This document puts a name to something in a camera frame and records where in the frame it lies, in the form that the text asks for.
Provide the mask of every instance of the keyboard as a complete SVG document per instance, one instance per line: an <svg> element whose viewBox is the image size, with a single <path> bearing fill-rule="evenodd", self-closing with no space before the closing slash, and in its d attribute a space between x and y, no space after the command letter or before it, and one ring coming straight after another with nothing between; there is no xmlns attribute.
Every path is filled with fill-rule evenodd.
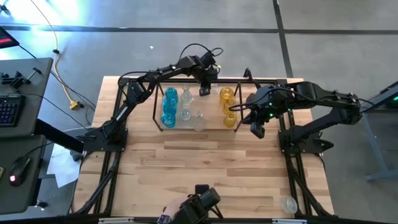
<svg viewBox="0 0 398 224"><path fill-rule="evenodd" d="M0 128L17 126L25 96L0 96Z"/></svg>

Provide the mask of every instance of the gray floor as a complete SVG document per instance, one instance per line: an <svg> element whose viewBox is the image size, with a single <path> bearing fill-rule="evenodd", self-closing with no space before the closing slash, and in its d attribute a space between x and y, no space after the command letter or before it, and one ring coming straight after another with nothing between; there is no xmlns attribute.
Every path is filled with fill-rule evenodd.
<svg viewBox="0 0 398 224"><path fill-rule="evenodd" d="M277 28L272 0L35 2L54 25L60 26ZM393 0L279 0L279 4L285 29L398 29L398 2ZM11 16L0 13L0 25L47 25L29 1L19 4L10 0L7 6ZM51 32L34 29L10 33L36 57L52 56L55 40ZM224 54L217 58L222 66L221 76L240 77L249 67L255 77L286 77L278 34L57 32L57 36L63 55L58 66L61 76L94 102L103 76L166 66L175 62L182 48L192 42L224 48ZM294 77L323 88L352 91L369 98L398 79L398 35L296 34L286 35L286 40ZM189 50L189 54L200 53L200 48ZM0 60L29 57L18 47L0 50ZM45 96L88 125L85 110L68 110L68 100L54 78L50 79ZM328 110L312 111L313 117L319 118ZM46 102L40 118L59 129L79 127ZM371 124L376 135L392 135L378 141L388 147L384 154L389 167L397 168L397 153L391 147L395 146L392 130L396 126L389 131L383 128L391 125L389 120L394 119L388 117L386 122L386 118L371 118ZM362 124L329 128L323 139L335 143L324 157L335 213L346 218L397 223L397 179L365 181L366 174L379 169Z"/></svg>

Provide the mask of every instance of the yellow glass bottle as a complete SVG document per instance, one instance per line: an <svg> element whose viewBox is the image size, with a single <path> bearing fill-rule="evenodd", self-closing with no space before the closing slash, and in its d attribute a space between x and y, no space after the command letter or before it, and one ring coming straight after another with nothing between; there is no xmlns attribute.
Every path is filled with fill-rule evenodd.
<svg viewBox="0 0 398 224"><path fill-rule="evenodd" d="M224 87L220 91L220 102L224 104L233 96L234 96L234 91L229 87Z"/></svg>
<svg viewBox="0 0 398 224"><path fill-rule="evenodd" d="M227 128L233 128L236 123L236 114L235 112L228 112L224 118L224 125Z"/></svg>
<svg viewBox="0 0 398 224"><path fill-rule="evenodd" d="M235 105L235 100L233 98L229 99L223 107L223 112L224 114L227 114L229 112L229 107Z"/></svg>

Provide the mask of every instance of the wooden table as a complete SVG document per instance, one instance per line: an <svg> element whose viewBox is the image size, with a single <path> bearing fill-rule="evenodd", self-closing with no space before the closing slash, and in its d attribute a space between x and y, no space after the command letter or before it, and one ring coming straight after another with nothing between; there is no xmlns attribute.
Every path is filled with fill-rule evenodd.
<svg viewBox="0 0 398 224"><path fill-rule="evenodd" d="M101 126L111 117L117 79L104 77L93 127ZM301 78L287 80L289 83L302 81ZM236 84L219 85L233 90L236 87ZM179 89L181 85L162 84L164 90L169 86ZM242 91L246 100L256 89L253 84L246 84L242 85ZM289 196L290 189L277 139L277 119L265 125L264 139L255 137L248 125L242 125L236 133L222 129L202 132L166 129L161 132L152 120L154 99L155 94L152 94L128 118L129 137L119 166L112 216L157 217L172 199L193 194L195 184L209 184L221 195L218 205L224 217L293 217L280 206L281 198ZM295 110L294 116L297 125L312 120L310 110ZM103 152L92 153L84 162L75 192L76 210L98 185L103 157ZM302 157L308 188L325 210L333 213L320 158L310 154ZM106 204L107 191L105 189L102 207ZM301 190L297 194L304 211Z"/></svg>

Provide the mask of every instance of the red light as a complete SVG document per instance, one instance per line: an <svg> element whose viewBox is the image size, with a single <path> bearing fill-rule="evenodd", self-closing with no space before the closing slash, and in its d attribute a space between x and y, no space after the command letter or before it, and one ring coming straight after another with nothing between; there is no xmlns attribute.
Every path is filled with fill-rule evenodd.
<svg viewBox="0 0 398 224"><path fill-rule="evenodd" d="M11 42L12 40L10 38L5 38L5 39L0 39L0 44L2 43L7 43L7 42Z"/></svg>

